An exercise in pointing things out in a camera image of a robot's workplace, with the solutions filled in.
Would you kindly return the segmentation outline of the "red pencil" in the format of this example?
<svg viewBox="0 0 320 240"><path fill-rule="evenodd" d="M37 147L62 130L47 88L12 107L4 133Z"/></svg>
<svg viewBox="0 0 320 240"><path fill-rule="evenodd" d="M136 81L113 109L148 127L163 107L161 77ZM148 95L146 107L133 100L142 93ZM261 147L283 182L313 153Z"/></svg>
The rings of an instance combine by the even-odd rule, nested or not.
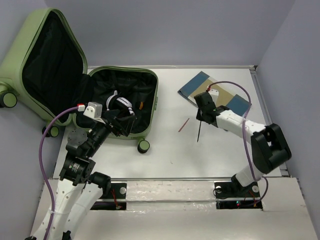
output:
<svg viewBox="0 0 320 240"><path fill-rule="evenodd" d="M188 118L183 125L179 128L178 133L180 133L182 131L182 129L186 126L186 124L188 123L188 121L190 120L190 118Z"/></svg>

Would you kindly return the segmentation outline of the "white black headphones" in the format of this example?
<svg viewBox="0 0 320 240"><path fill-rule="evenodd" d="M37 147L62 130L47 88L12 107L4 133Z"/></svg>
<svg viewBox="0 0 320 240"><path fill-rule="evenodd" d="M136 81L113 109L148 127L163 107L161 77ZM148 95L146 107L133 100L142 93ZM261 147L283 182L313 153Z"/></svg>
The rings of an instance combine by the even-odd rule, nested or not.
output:
<svg viewBox="0 0 320 240"><path fill-rule="evenodd" d="M133 110L132 103L125 97L121 96L117 90L115 90L113 94L107 98L105 105L107 111L119 110L119 118L136 115Z"/></svg>

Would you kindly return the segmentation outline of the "black orange small pouch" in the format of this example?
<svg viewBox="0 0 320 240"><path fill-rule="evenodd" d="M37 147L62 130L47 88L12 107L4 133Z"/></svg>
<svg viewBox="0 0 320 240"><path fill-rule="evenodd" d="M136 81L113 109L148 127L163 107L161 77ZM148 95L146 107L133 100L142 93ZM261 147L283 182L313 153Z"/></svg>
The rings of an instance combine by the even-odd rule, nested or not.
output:
<svg viewBox="0 0 320 240"><path fill-rule="evenodd" d="M139 108L138 108L138 109L139 109L139 110L142 110L142 109L143 109L143 106L144 106L144 103L141 101L140 104L139 104Z"/></svg>

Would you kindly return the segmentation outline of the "blue and tan cloth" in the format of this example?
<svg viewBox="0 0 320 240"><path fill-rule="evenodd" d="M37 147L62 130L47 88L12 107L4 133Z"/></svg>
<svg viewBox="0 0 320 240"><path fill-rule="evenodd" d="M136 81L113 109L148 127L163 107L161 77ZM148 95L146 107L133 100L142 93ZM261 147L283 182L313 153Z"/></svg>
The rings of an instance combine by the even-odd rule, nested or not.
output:
<svg viewBox="0 0 320 240"><path fill-rule="evenodd" d="M182 88L180 88L178 90L178 94L192 103L194 106L197 106L194 97L200 93L205 92L208 86L215 82L216 80L213 77L210 77L209 75L201 71L189 82L187 82ZM226 87L223 87L223 84L214 84L210 87L210 89L219 91L218 100L217 103L215 103L217 107L226 106L237 115L243 116L247 109L251 106L251 103L249 102L247 96L243 98L235 92L228 90Z"/></svg>

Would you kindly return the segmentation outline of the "green hard-shell suitcase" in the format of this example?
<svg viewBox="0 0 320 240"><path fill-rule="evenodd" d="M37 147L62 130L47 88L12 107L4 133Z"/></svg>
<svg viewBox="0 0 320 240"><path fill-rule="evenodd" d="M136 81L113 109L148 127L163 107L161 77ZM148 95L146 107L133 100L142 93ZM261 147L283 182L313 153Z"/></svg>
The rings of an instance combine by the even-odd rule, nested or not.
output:
<svg viewBox="0 0 320 240"><path fill-rule="evenodd" d="M41 8L25 19L0 66L0 105L22 102L43 120L56 126L74 124L85 130L93 120L80 113L59 116L77 104L96 102L106 111L115 90L132 103L135 120L128 139L146 153L157 107L157 75L144 68L100 66L88 69L86 56L65 16L55 8Z"/></svg>

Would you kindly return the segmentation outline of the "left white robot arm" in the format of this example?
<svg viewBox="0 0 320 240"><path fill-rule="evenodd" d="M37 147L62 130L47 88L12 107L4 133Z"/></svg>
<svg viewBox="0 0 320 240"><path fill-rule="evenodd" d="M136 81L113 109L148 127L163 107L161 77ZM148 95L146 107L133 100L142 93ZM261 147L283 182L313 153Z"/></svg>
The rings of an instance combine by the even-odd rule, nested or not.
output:
<svg viewBox="0 0 320 240"><path fill-rule="evenodd" d="M38 229L30 240L72 240L95 202L110 194L111 178L93 172L95 162L91 159L111 134L128 136L136 114L132 107L109 108L101 113L102 105L96 102L79 104L59 114L78 111L96 121L90 132L76 129L67 142L67 154L59 174L55 191L48 181L45 184L51 204Z"/></svg>

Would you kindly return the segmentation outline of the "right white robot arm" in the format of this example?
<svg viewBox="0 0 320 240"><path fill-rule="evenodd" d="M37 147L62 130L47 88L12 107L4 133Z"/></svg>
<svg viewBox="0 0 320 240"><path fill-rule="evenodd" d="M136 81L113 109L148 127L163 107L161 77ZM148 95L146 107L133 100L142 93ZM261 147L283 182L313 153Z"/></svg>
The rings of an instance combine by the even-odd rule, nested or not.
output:
<svg viewBox="0 0 320 240"><path fill-rule="evenodd" d="M279 125L256 123L234 113L226 106L216 106L208 92L197 94L196 118L242 138L248 165L231 177L229 182L215 185L218 199L242 198L251 186L287 162L292 153Z"/></svg>

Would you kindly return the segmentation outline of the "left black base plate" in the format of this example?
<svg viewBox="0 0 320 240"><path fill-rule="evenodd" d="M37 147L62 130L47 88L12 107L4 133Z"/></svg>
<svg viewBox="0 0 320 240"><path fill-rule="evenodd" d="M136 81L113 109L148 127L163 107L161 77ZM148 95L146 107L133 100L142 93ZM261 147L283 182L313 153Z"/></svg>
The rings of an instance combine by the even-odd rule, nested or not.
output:
<svg viewBox="0 0 320 240"><path fill-rule="evenodd" d="M111 189L93 204L93 211L125 211L127 209L127 183L112 182Z"/></svg>

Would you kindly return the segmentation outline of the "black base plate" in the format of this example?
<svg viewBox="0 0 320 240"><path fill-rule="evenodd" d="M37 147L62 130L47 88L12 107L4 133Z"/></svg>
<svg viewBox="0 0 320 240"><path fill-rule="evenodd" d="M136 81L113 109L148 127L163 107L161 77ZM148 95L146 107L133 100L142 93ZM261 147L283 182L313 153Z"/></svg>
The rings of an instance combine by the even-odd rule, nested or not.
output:
<svg viewBox="0 0 320 240"><path fill-rule="evenodd" d="M257 182L239 190L231 181L218 181L214 183L212 193L217 210L263 209Z"/></svg>
<svg viewBox="0 0 320 240"><path fill-rule="evenodd" d="M93 211L125 211L127 209L127 183L112 182L111 189L93 204Z"/></svg>

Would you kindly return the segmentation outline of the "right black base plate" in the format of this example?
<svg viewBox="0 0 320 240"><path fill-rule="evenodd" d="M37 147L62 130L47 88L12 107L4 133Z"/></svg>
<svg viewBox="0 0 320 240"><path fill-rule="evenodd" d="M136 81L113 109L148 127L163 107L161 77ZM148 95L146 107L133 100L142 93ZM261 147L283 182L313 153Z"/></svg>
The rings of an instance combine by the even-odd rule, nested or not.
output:
<svg viewBox="0 0 320 240"><path fill-rule="evenodd" d="M217 210L263 209L257 182L239 190L231 181L218 181L214 183L212 193Z"/></svg>

